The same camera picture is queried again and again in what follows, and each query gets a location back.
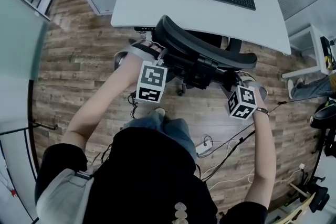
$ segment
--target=bracelet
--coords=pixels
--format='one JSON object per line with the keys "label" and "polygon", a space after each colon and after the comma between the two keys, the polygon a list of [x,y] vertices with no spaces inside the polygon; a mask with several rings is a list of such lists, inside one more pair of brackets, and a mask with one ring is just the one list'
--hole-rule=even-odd
{"label": "bracelet", "polygon": [[257,108],[256,111],[262,112],[262,113],[266,114],[267,116],[269,116],[269,112],[268,112],[267,109]]}

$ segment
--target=black and white cube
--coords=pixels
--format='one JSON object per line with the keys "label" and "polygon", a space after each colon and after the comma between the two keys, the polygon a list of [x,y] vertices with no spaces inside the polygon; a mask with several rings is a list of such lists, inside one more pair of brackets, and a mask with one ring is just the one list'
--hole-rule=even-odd
{"label": "black and white cube", "polygon": [[143,61],[135,98],[139,101],[159,103],[165,88],[166,76],[167,68]]}
{"label": "black and white cube", "polygon": [[253,87],[237,86],[229,98],[230,117],[247,120],[257,109]]}

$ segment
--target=jeans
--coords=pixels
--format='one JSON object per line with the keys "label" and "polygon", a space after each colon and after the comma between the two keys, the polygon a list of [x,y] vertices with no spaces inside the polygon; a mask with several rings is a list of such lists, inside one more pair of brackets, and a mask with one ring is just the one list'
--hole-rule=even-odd
{"label": "jeans", "polygon": [[184,119],[164,121],[162,115],[152,111],[146,117],[126,123],[124,128],[127,127],[144,127],[159,131],[183,146],[196,163],[196,148],[190,138],[189,128]]}
{"label": "jeans", "polygon": [[299,83],[292,89],[293,99],[305,99],[319,96],[335,97],[336,92],[331,89],[329,77],[313,81],[309,84]]}

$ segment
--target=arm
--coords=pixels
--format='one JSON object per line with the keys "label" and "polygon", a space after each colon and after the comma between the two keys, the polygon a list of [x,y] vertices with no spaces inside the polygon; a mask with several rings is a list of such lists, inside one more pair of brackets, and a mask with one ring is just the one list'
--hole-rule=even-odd
{"label": "arm", "polygon": [[[157,46],[152,49],[161,51]],[[91,134],[96,129],[106,109],[118,94],[128,86],[136,83],[139,78],[142,59],[128,54],[122,65],[113,72],[98,91],[76,112],[61,140],[61,143],[78,146],[85,151]]]}
{"label": "arm", "polygon": [[[260,92],[255,91],[257,105],[266,108]],[[268,208],[276,175],[276,152],[268,116],[262,112],[253,113],[256,130],[255,175],[253,183],[245,197]]]}

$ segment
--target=wooden floor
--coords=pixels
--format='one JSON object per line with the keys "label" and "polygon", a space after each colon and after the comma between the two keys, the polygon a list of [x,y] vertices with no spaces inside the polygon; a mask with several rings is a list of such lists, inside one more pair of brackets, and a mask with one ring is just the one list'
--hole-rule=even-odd
{"label": "wooden floor", "polygon": [[[34,84],[33,117],[43,124],[58,124],[56,131],[35,129],[35,145],[39,160],[45,149],[58,143],[74,113],[104,83],[113,72],[113,55],[127,46],[128,39],[139,39],[133,29],[116,29],[110,25],[111,16],[96,16],[86,0],[54,0],[49,17],[52,25],[47,34],[39,79]],[[282,53],[257,45],[243,43],[242,51],[252,51],[258,56],[255,70],[250,73],[269,92],[268,108],[278,101],[288,100],[286,85],[281,74],[306,67],[308,64],[299,56],[284,56]],[[225,141],[244,129],[251,121],[229,118],[226,111],[227,99],[215,84],[206,90],[188,90],[183,97],[176,95],[174,81],[166,88],[160,106],[172,118],[184,118],[190,127],[195,144],[204,135],[215,141]],[[103,120],[89,140],[86,156],[91,162],[98,152],[104,151],[112,142],[120,127],[131,120],[131,105],[127,96],[134,88],[127,89],[106,111]],[[319,100],[285,104],[270,115],[277,150],[277,179],[288,179],[298,170],[300,163],[312,172],[317,154],[312,155],[317,140],[317,131],[310,128],[309,117],[318,106]],[[140,104],[136,116],[146,115],[155,106]],[[253,127],[238,137],[246,136]],[[226,155],[227,147],[207,158],[199,159],[202,173],[218,164]],[[225,165],[208,181],[209,187],[221,180],[236,180],[249,174],[254,166],[254,136],[238,147]],[[298,180],[300,173],[292,179]],[[218,184],[211,195],[218,209],[228,208],[242,201],[250,186],[247,177],[237,182]],[[288,200],[287,182],[275,184],[272,206]]]}

